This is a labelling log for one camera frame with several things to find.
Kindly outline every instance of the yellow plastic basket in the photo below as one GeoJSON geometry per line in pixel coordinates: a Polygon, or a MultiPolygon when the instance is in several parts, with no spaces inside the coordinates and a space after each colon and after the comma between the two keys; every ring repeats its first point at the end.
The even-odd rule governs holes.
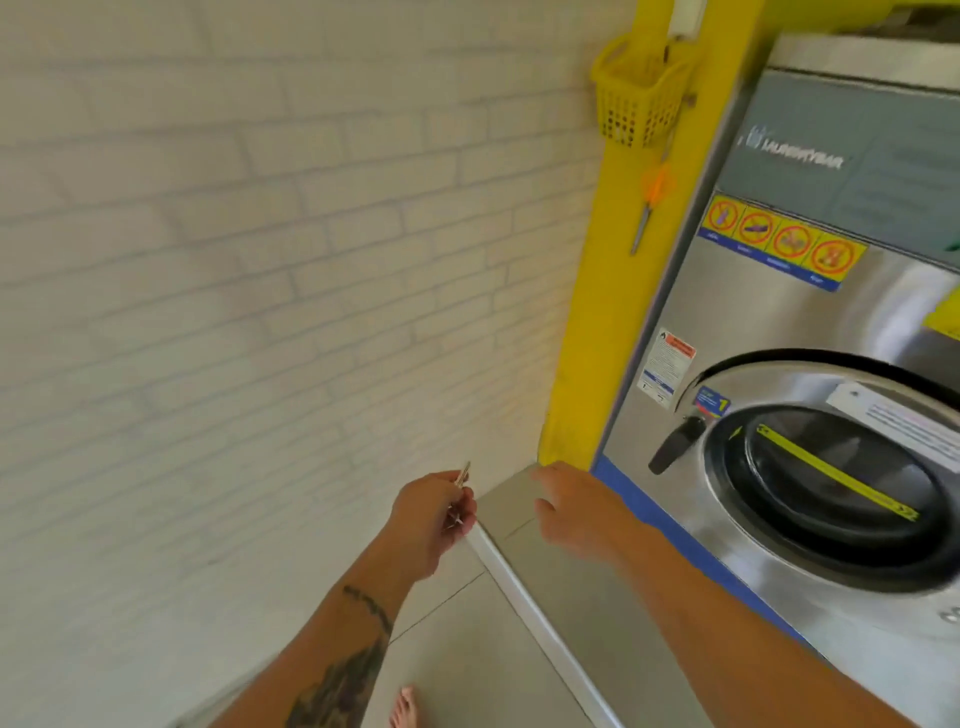
{"type": "Polygon", "coordinates": [[[695,61],[691,43],[675,41],[650,53],[632,48],[630,36],[611,42],[590,69],[600,133],[629,149],[655,142],[680,113],[695,61]]]}

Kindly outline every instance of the bare foot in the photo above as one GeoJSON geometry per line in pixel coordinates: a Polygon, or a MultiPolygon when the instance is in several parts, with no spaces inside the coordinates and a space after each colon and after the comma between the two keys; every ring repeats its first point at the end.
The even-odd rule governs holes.
{"type": "Polygon", "coordinates": [[[390,713],[390,728],[417,728],[417,701],[413,686],[401,688],[396,694],[396,703],[390,713]]]}

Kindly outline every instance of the black door handle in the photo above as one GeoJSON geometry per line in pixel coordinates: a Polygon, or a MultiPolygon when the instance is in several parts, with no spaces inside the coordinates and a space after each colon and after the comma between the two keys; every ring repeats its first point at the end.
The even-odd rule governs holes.
{"type": "Polygon", "coordinates": [[[654,475],[659,475],[669,468],[674,460],[683,455],[690,449],[691,445],[697,442],[706,429],[707,423],[701,418],[685,418],[677,429],[667,435],[666,440],[663,441],[663,444],[660,445],[657,452],[654,453],[650,465],[647,466],[650,468],[650,472],[654,475]]]}

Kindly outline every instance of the white label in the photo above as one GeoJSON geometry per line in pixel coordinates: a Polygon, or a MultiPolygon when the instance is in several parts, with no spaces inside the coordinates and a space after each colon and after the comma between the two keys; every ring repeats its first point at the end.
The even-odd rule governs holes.
{"type": "Polygon", "coordinates": [[[859,382],[838,384],[827,397],[827,404],[898,445],[918,452],[952,473],[960,473],[960,432],[935,423],[859,382]]]}
{"type": "Polygon", "coordinates": [[[647,354],[636,386],[669,407],[696,353],[696,349],[662,328],[647,354]]]}

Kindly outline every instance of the washing machine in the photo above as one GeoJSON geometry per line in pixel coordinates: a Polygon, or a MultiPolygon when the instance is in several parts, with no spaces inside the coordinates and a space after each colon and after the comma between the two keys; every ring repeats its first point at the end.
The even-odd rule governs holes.
{"type": "Polygon", "coordinates": [[[593,467],[929,728],[960,726],[958,69],[950,44],[778,41],[593,467]]]}

